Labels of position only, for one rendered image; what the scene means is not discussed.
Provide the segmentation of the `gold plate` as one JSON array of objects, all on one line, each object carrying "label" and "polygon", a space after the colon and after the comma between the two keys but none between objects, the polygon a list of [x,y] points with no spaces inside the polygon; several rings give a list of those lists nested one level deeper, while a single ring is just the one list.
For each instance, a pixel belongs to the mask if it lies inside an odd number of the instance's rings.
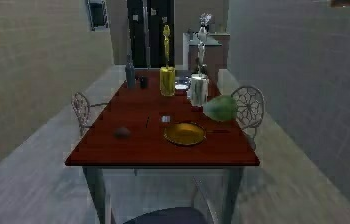
[{"label": "gold plate", "polygon": [[174,123],[164,129],[164,138],[180,146],[192,146],[204,141],[206,131],[198,124],[191,122]]}]

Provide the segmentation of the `grey bowl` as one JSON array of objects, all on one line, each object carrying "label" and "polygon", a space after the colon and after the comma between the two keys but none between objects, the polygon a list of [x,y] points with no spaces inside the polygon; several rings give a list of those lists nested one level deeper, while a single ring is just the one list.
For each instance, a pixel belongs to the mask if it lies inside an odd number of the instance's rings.
[{"label": "grey bowl", "polygon": [[175,89],[176,90],[187,90],[190,87],[189,76],[176,76],[175,77]]}]

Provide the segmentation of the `gold statue on cylinder base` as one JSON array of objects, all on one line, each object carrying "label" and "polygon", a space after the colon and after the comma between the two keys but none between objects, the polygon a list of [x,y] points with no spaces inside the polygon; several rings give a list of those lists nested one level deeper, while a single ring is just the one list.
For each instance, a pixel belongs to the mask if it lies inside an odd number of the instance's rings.
[{"label": "gold statue on cylinder base", "polygon": [[160,91],[163,96],[173,96],[175,94],[175,69],[169,66],[169,37],[170,27],[163,27],[165,66],[160,69]]}]

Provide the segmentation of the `silver statue on cylinder base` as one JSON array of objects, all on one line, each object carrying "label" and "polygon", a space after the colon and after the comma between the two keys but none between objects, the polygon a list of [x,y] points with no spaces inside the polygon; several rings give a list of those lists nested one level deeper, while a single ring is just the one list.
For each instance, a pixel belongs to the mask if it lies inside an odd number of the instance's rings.
[{"label": "silver statue on cylinder base", "polygon": [[207,30],[204,26],[199,29],[198,35],[198,73],[191,76],[190,102],[192,106],[202,106],[207,99],[208,78],[205,74],[204,56],[205,43],[207,41]]}]

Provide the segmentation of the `green melon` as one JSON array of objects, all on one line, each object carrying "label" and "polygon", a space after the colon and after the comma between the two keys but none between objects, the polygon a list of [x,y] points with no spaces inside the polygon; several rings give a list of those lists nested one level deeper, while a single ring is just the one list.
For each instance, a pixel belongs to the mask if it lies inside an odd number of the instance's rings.
[{"label": "green melon", "polygon": [[203,105],[203,114],[219,122],[234,120],[237,111],[238,105],[229,95],[215,97]]}]

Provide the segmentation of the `red wooden dining table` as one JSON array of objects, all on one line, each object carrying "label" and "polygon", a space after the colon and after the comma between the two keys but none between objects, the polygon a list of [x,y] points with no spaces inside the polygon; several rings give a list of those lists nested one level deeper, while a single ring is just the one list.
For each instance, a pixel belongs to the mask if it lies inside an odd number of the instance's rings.
[{"label": "red wooden dining table", "polygon": [[[231,224],[243,169],[260,164],[240,127],[234,121],[219,123],[207,118],[187,102],[183,92],[161,95],[157,70],[140,69],[137,74],[148,78],[148,88],[121,86],[65,161],[67,166],[83,169],[100,224],[114,224],[106,205],[103,171],[118,168],[224,169],[227,191],[222,224]],[[170,122],[163,123],[162,116],[170,116]],[[204,127],[204,141],[192,147],[167,141],[164,129],[178,122]],[[128,128],[131,135],[115,138],[114,130],[119,127]]]}]

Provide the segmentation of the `dark brown round fruit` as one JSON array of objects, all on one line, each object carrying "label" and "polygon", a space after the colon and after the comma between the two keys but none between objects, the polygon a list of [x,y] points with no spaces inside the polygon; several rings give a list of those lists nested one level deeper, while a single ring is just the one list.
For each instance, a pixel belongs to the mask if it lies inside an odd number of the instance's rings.
[{"label": "dark brown round fruit", "polygon": [[113,136],[117,139],[125,139],[131,135],[131,131],[126,127],[119,127],[114,130]]}]

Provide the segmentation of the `grey bottle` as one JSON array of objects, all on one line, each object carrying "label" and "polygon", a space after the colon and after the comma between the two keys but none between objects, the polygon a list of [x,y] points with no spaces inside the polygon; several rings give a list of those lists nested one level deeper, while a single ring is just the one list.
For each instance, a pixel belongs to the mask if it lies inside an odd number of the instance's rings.
[{"label": "grey bottle", "polygon": [[127,55],[127,61],[125,66],[125,74],[128,88],[135,87],[135,68],[130,54]]}]

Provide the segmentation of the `brown counter with grey top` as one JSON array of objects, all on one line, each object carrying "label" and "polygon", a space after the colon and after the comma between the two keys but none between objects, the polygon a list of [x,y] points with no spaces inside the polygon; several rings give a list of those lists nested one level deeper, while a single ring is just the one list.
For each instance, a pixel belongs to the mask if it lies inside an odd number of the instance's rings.
[{"label": "brown counter with grey top", "polygon": [[[205,56],[203,63],[207,65],[207,74],[213,81],[217,81],[220,69],[227,67],[229,49],[229,33],[212,33],[207,36]],[[194,71],[196,68],[196,57],[198,56],[198,39],[194,34],[183,34],[183,68]]]}]

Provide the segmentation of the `black fridge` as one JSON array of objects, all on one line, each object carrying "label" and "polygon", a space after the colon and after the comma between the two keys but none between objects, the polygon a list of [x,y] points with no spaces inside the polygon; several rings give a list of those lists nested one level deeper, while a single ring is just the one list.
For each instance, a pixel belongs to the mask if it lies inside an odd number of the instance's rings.
[{"label": "black fridge", "polygon": [[130,46],[136,68],[165,65],[165,25],[170,27],[169,65],[175,65],[174,0],[127,0]]}]

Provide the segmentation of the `white flower plant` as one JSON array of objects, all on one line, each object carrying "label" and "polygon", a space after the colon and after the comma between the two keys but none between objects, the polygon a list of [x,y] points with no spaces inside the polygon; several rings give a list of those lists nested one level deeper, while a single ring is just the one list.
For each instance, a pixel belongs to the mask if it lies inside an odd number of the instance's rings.
[{"label": "white flower plant", "polygon": [[209,32],[209,22],[212,19],[210,13],[203,13],[200,15],[200,26],[204,27],[206,32]]}]

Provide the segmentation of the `dark seat chair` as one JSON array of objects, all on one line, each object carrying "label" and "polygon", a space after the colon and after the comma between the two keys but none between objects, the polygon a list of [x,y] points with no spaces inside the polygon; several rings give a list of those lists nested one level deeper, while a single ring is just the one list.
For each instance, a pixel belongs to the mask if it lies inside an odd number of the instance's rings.
[{"label": "dark seat chair", "polygon": [[[123,224],[220,224],[214,205],[202,187],[202,183],[193,178],[194,188],[188,207],[160,209],[137,216]],[[207,207],[204,215],[195,207],[197,195],[200,194]]]}]

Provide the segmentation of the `dark wall window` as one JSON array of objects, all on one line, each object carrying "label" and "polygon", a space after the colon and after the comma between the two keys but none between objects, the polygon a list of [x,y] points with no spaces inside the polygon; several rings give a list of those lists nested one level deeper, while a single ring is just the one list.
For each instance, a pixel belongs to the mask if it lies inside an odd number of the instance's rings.
[{"label": "dark wall window", "polygon": [[109,28],[107,5],[105,0],[85,0],[91,31]]}]

